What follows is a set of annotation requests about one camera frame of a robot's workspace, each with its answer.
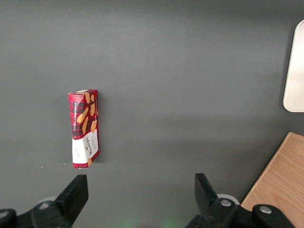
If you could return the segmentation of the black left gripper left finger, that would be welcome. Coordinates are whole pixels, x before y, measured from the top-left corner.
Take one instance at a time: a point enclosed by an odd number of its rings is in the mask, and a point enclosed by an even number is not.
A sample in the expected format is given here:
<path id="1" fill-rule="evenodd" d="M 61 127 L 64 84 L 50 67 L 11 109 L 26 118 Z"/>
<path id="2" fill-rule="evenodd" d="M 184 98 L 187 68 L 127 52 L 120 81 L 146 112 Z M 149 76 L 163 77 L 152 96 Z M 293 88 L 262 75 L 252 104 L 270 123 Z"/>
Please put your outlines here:
<path id="1" fill-rule="evenodd" d="M 55 200 L 43 201 L 31 210 L 33 227 L 72 227 L 87 200 L 87 176 L 77 175 Z"/>

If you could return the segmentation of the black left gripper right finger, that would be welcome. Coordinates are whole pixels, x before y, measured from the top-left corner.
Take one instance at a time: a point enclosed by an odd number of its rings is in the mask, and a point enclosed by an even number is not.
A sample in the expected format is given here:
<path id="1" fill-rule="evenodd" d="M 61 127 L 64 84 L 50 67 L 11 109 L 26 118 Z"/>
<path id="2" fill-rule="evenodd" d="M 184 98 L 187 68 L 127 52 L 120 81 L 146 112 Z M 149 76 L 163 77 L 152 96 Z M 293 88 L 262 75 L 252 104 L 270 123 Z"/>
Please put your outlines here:
<path id="1" fill-rule="evenodd" d="M 186 228 L 229 228 L 235 219 L 236 203 L 219 198 L 203 173 L 195 174 L 195 201 L 200 214 Z"/>

